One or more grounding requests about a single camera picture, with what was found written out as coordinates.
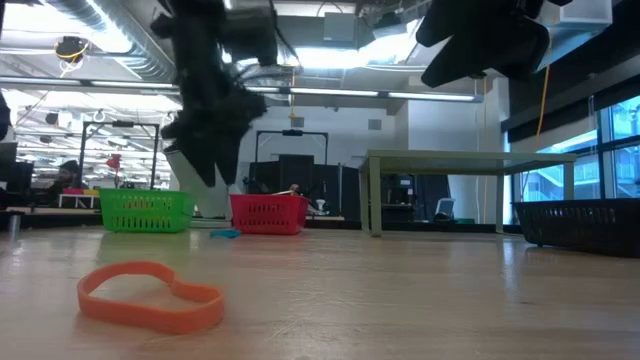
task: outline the ductwork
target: ductwork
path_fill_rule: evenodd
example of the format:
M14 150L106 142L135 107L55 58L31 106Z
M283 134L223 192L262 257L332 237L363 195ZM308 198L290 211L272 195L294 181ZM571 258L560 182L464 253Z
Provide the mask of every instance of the ductwork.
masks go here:
M133 44L118 61L144 81L172 82L175 67L172 60L158 46L149 33L117 0L43 0L61 13L76 19L96 32L108 30L111 24Z

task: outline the green basket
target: green basket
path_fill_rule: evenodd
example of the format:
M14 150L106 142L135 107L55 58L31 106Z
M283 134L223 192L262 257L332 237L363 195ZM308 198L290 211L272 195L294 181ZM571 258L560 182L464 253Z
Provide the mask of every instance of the green basket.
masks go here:
M109 231L176 233L191 224L193 196L178 191L100 189Z

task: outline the wooden tabletop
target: wooden tabletop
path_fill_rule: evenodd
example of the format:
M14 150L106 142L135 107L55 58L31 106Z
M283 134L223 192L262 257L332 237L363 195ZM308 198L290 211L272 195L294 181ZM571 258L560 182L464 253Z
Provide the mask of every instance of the wooden tabletop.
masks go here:
M224 240L84 228L23 231L4 247L2 359L640 359L640 261L518 237L307 230ZM224 289L223 322L169 336L78 313L81 277L141 259ZM137 276L94 294L191 305Z

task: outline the person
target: person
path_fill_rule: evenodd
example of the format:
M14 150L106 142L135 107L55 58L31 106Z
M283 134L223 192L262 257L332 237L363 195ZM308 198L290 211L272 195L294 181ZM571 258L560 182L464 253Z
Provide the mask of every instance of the person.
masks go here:
M78 179L80 173L80 166L75 160L69 160L58 168L58 179L47 189L47 198L51 206L58 206L58 200L60 194L64 193L64 189L85 189L86 185L83 185ZM66 199L63 202L63 207L66 207L66 203L73 202L74 199Z

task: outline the table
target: table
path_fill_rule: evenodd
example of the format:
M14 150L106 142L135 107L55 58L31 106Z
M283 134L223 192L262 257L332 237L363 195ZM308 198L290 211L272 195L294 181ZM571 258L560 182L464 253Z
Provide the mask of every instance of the table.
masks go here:
M496 231L502 232L504 176L564 166L564 183L573 184L574 154L524 154L422 150L369 150L360 166L360 216L362 230L369 231L371 199L371 235L382 234L380 176L414 175L484 175L497 177ZM572 200L573 186L564 187L564 199Z
M640 359L640 262L531 247L519 236L350 230L211 239L22 231L0 240L2 359ZM97 267L159 261L226 296L214 329L171 336L78 312ZM193 306L151 277L119 276L95 296Z
M95 200L96 198L100 198L99 195L85 195L85 194L60 194L60 198L58 199L58 207L62 207L62 198L63 197L70 197L70 198L76 198L76 208L78 207L78 199L79 198L89 198L91 199L91 204L90 207L93 209L93 200Z

